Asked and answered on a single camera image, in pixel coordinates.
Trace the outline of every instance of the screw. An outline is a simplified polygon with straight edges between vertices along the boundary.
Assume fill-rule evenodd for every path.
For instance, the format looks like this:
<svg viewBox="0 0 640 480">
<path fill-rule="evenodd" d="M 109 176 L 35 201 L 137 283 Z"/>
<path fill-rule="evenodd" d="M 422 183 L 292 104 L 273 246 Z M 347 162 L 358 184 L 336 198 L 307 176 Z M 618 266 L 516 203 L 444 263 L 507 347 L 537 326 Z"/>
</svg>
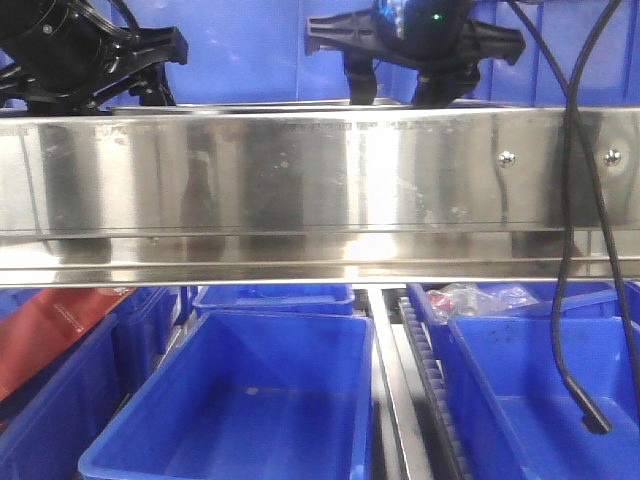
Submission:
<svg viewBox="0 0 640 480">
<path fill-rule="evenodd" d="M 498 157 L 498 165 L 501 168 L 513 167 L 516 164 L 516 154 L 505 150 Z"/>
<path fill-rule="evenodd" d="M 612 148 L 611 150 L 609 150 L 604 157 L 604 164 L 607 167 L 615 167 L 621 161 L 622 161 L 622 154 L 615 148 Z"/>
</svg>

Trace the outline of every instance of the clear plastic bag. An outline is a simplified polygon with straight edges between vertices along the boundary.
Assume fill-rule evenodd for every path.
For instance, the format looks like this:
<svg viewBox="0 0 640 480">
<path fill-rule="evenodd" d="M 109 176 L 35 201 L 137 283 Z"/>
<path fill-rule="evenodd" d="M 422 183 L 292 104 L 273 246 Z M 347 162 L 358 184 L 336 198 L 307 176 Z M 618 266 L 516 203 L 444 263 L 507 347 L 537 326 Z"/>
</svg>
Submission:
<svg viewBox="0 0 640 480">
<path fill-rule="evenodd" d="M 528 290 L 513 284 L 485 292 L 474 283 L 452 283 L 441 290 L 429 290 L 427 295 L 441 323 L 451 317 L 486 315 L 537 303 Z"/>
</svg>

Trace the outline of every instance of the reflective metal surface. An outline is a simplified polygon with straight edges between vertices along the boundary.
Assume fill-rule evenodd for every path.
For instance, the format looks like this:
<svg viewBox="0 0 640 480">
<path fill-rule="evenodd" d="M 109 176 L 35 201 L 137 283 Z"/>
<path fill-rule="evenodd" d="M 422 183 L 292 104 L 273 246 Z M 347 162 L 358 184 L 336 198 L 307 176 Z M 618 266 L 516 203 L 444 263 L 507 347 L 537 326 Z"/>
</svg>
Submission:
<svg viewBox="0 0 640 480">
<path fill-rule="evenodd" d="M 484 108 L 501 105 L 485 100 L 456 100 L 450 108 Z M 125 106 L 113 107 L 111 112 L 122 115 L 230 115 L 251 113 L 304 113 L 304 112 L 372 112 L 386 110 L 410 110 L 411 105 L 392 98 L 376 98 L 373 105 L 350 105 L 348 99 L 312 100 L 306 102 L 260 102 L 260 103 L 217 103 L 198 105 L 177 105 L 174 107 Z"/>
<path fill-rule="evenodd" d="M 376 346 L 380 369 L 395 428 L 396 447 L 400 457 L 401 477 L 406 480 L 433 480 L 424 440 L 411 399 L 409 386 L 391 329 L 382 288 L 368 287 L 370 315 L 376 329 Z"/>
<path fill-rule="evenodd" d="M 0 285 L 553 278 L 561 122 L 554 109 L 5 118 Z M 640 276 L 640 110 L 585 122 L 625 273 Z M 572 276 L 610 276 L 586 169 L 574 182 Z"/>
</svg>

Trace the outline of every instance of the blue plastic bin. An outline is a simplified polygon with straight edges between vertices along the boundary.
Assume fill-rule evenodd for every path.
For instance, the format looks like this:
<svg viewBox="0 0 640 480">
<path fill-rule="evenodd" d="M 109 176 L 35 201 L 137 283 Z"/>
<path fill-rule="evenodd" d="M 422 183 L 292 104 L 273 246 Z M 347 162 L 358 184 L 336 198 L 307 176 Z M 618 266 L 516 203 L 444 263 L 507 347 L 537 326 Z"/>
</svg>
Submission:
<svg viewBox="0 0 640 480">
<path fill-rule="evenodd" d="M 443 362 L 449 408 L 476 480 L 633 480 L 640 437 L 622 325 L 617 318 L 566 318 L 566 363 L 613 424 L 583 425 L 556 371 L 549 322 L 451 321 Z M 640 341 L 636 327 L 636 338 Z"/>
<path fill-rule="evenodd" d="M 478 283 L 478 287 L 486 293 L 500 289 L 520 286 L 526 288 L 538 303 L 525 307 L 505 310 L 496 315 L 509 317 L 548 317 L 551 315 L 555 282 L 530 283 Z M 420 284 L 407 285 L 407 295 L 416 311 L 418 320 L 424 322 L 431 338 L 431 347 L 436 358 L 441 359 L 446 348 L 451 344 L 450 329 L 446 323 L 440 323 L 431 307 L 431 303 Z M 568 317 L 610 317 L 616 314 L 617 295 L 613 285 L 606 282 L 569 282 L 566 298 L 562 302 L 562 311 Z"/>
<path fill-rule="evenodd" d="M 0 321 L 18 310 L 22 304 L 35 296 L 38 288 L 4 288 L 0 289 Z"/>
<path fill-rule="evenodd" d="M 193 301 L 198 295 L 198 287 L 189 286 L 180 288 L 180 316 L 177 325 L 184 325 L 193 312 Z"/>
<path fill-rule="evenodd" d="M 212 310 L 353 314 L 350 285 L 223 285 L 203 288 L 193 302 L 198 316 Z"/>
<path fill-rule="evenodd" d="M 114 349 L 125 392 L 138 390 L 155 370 L 180 308 L 179 287 L 148 287 L 138 288 L 113 310 L 118 317 Z"/>
<path fill-rule="evenodd" d="M 86 480 L 368 477 L 372 324 L 214 312 L 80 460 Z"/>
<path fill-rule="evenodd" d="M 108 316 L 65 355 L 0 403 L 0 478 L 69 480 L 107 424 L 120 388 Z"/>
</svg>

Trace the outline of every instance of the black mount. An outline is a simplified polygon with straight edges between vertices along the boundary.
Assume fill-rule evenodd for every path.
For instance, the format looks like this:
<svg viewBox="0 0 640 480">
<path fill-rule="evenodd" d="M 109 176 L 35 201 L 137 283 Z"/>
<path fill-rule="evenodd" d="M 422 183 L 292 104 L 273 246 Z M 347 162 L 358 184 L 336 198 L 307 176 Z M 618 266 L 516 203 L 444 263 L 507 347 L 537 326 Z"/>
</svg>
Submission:
<svg viewBox="0 0 640 480">
<path fill-rule="evenodd" d="M 443 108 L 477 86 L 480 60 L 502 59 L 514 65 L 526 47 L 519 30 L 467 20 L 452 55 L 427 60 L 408 58 L 384 43 L 376 15 L 376 10 L 367 9 L 307 20 L 307 55 L 319 50 L 343 52 L 352 105 L 371 105 L 375 99 L 378 84 L 374 59 L 417 70 L 412 104 Z"/>
<path fill-rule="evenodd" d="M 0 70 L 0 104 L 19 99 L 38 115 L 85 115 L 99 112 L 100 105 L 129 91 L 140 97 L 141 105 L 175 105 L 164 64 L 187 63 L 188 44 L 177 28 L 143 28 L 135 44 L 114 41 L 109 50 L 109 61 L 93 79 L 60 93 L 45 89 L 22 67 L 11 64 Z"/>
</svg>

